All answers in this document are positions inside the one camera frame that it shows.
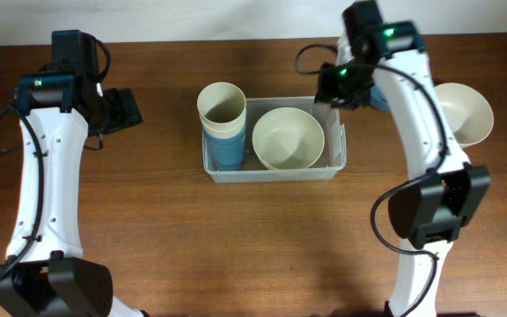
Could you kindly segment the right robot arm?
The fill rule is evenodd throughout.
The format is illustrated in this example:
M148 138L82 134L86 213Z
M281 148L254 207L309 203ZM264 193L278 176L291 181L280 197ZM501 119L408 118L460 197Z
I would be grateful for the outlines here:
M408 180L371 207L371 227L387 202L400 245L378 240L399 255L386 316L436 315L437 286L446 256L486 195L489 171L473 166L442 113L423 37L409 20L386 23L375 1L355 1L342 14L346 44L335 64L315 71L315 99L354 109L372 87L386 98L403 146Z

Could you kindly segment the blue cup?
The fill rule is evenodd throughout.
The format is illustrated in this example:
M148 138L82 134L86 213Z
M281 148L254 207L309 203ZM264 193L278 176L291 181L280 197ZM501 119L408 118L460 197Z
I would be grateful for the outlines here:
M245 148L245 132L230 138L214 137L207 132L204 132L203 135L207 142L207 148L211 152L230 152L232 155L235 155Z
M239 170L244 161L245 150L242 147L208 148L209 157L221 171Z

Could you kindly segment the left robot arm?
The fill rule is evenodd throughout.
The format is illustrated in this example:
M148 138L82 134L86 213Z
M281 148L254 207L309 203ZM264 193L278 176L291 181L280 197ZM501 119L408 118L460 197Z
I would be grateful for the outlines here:
M143 118L130 89L102 89L111 56L94 36L55 31L51 54L19 80L7 107L19 118L23 165L0 307L12 316L135 316L114 295L109 269L83 257L77 207L87 139Z

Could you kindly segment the beige cup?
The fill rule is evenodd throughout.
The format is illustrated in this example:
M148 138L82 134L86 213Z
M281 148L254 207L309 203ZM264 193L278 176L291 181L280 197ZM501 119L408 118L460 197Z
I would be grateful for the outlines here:
M246 119L246 97L236 85L216 82L199 93L197 110L201 121L225 123Z
M241 134L246 129L246 120L239 119L238 121L225 123L202 120L202 127L208 137L230 141L235 138L240 138Z

